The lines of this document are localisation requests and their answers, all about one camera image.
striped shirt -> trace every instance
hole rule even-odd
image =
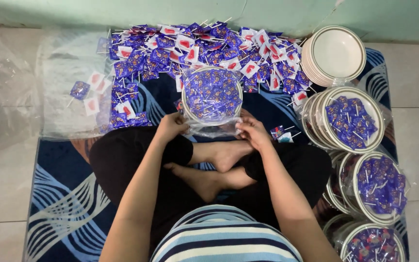
[[[302,262],[276,229],[229,205],[207,205],[181,218],[151,257],[152,262]]]

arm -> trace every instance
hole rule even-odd
[[[165,116],[124,192],[100,256],[100,262],[148,260],[151,221],[164,148],[188,128],[179,113]]]
[[[305,195],[285,170],[263,124],[254,118],[244,118],[244,123],[238,127],[245,131],[242,137],[250,140],[261,154],[282,234],[297,248],[305,262],[342,261],[319,227]]]

rug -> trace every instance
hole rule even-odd
[[[376,50],[366,49],[366,66],[355,79],[357,87],[391,108],[386,63]],[[317,92],[325,88],[313,85]],[[174,101],[180,98],[175,81],[167,74],[159,79],[139,85],[139,99],[133,101],[135,112],[147,111],[149,121],[159,124],[165,115],[176,112]],[[303,128],[291,107],[289,95],[269,92],[266,87],[259,94],[244,93],[242,107],[263,122],[270,130],[276,126],[289,129],[295,143],[308,144]],[[40,140],[33,189],[29,209],[24,261],[38,262],[94,262],[99,259],[104,241],[116,212],[102,189],[96,183],[89,165],[89,150],[96,139],[78,139],[54,142]],[[190,137],[193,142],[210,142],[213,139]],[[397,159],[393,122],[381,143],[382,150]],[[209,163],[195,168],[212,170]],[[317,208],[322,219],[334,215],[327,208]],[[409,259],[405,218],[395,225],[401,235]]]

tile floor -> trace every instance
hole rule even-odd
[[[0,28],[1,42],[31,70],[39,36],[36,29]],[[419,45],[365,46],[381,51],[387,62],[399,160],[416,183],[409,193],[406,214],[412,261],[419,261]],[[39,119],[30,117],[29,100],[10,101],[0,96],[0,105],[4,105],[0,107],[0,262],[19,262]]]

patterned rug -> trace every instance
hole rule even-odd
[[[367,62],[363,73],[356,79],[358,88],[391,108],[386,63],[379,51],[366,49]],[[140,95],[134,100],[135,112],[147,111],[149,120],[157,125],[165,115],[176,111],[174,101],[181,94],[176,92],[175,81],[167,74],[160,74],[139,85]],[[323,87],[313,85],[316,91]],[[259,94],[244,93],[243,108],[260,119],[265,128],[295,126],[289,131],[294,135],[303,131],[296,121],[290,96],[271,93],[262,89]],[[89,149],[96,139],[79,139],[65,142],[40,141],[34,184],[30,204],[30,218],[26,235],[24,261],[39,262],[93,262],[99,259],[106,235],[116,212],[109,199],[96,183],[89,165]],[[212,139],[191,137],[193,142],[209,142]],[[306,135],[299,134],[295,143],[307,144]],[[382,146],[397,159],[393,123],[386,130]],[[211,170],[209,163],[195,168]],[[318,203],[315,211],[322,220],[336,213]],[[408,239],[404,217],[396,224],[404,240],[409,259]]]

